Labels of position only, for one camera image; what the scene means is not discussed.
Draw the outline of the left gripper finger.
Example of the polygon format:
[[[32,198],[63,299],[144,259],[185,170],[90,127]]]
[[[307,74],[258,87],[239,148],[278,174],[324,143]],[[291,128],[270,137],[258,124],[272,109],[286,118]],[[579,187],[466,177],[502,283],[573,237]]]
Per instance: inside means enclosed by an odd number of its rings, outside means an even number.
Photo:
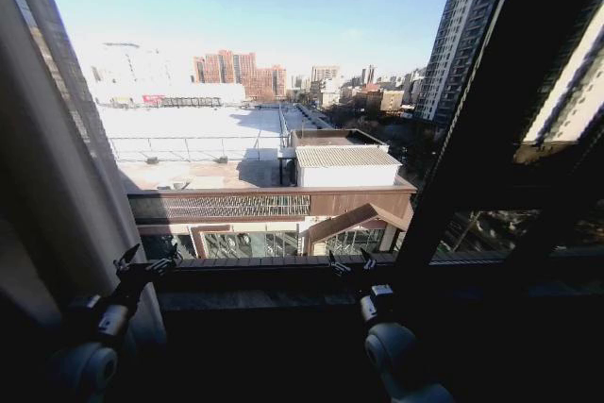
[[[123,273],[128,269],[130,263],[136,256],[140,245],[140,243],[136,243],[134,246],[128,248],[119,259],[113,261],[117,273]]]
[[[145,266],[145,271],[151,275],[165,275],[171,270],[177,268],[183,262],[183,256],[177,248],[177,244],[172,244],[164,258],[149,262]]]

